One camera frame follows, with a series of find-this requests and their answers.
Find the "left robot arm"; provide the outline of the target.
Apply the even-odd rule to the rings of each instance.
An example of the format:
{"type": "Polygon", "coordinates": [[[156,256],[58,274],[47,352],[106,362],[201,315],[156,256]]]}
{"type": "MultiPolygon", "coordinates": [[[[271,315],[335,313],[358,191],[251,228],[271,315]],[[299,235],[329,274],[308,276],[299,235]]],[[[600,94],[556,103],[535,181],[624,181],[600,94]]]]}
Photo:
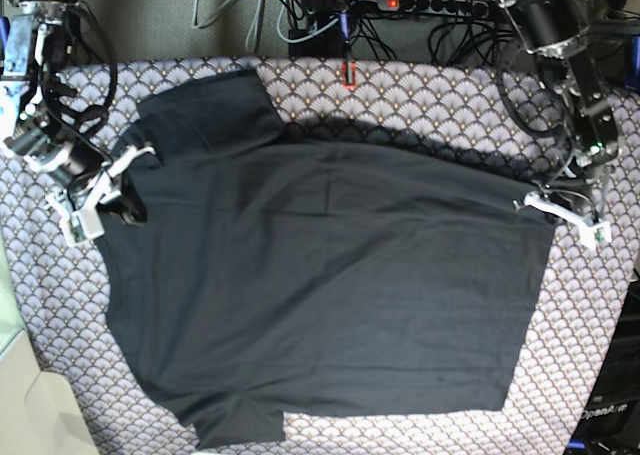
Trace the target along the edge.
{"type": "Polygon", "coordinates": [[[562,104],[562,122],[546,130],[535,130],[523,122],[508,100],[503,72],[507,59],[497,69],[497,86],[503,103],[514,122],[533,138],[570,140],[570,155],[565,166],[572,176],[560,179],[557,174],[544,181],[534,193],[541,210],[567,219],[579,212],[575,203],[583,202],[589,210],[586,223],[600,222],[600,209],[592,199],[591,187],[604,176],[604,166],[619,155],[619,129],[594,60],[582,37],[588,31],[577,0],[492,0],[503,12],[519,38],[518,47],[540,63],[554,61],[566,70],[565,77],[554,82],[552,92],[562,104]]]}

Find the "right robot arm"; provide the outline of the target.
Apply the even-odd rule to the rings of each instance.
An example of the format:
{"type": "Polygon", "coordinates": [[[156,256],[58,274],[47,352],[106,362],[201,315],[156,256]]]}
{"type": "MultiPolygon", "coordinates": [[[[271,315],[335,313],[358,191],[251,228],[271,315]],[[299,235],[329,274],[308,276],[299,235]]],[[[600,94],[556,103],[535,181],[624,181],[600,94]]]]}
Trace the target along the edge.
{"type": "Polygon", "coordinates": [[[80,0],[11,0],[19,9],[1,28],[1,148],[47,174],[60,188],[63,212],[111,213],[129,225],[147,218],[127,170],[129,161],[93,143],[115,99],[118,68],[113,45],[80,0]],[[107,55],[104,99],[77,111],[64,104],[77,96],[59,73],[69,63],[87,25],[107,55]]]}

